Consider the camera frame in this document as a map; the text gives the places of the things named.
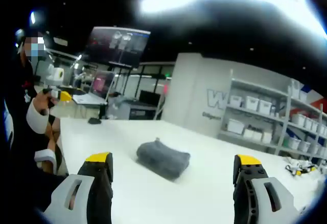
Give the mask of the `person's left hand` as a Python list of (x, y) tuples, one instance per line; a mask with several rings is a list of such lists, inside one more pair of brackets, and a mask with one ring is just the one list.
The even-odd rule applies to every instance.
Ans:
[(57, 102), (51, 92), (51, 89), (44, 89), (33, 99), (33, 105), (36, 111), (43, 116), (48, 115), (50, 113), (50, 108), (52, 108)]

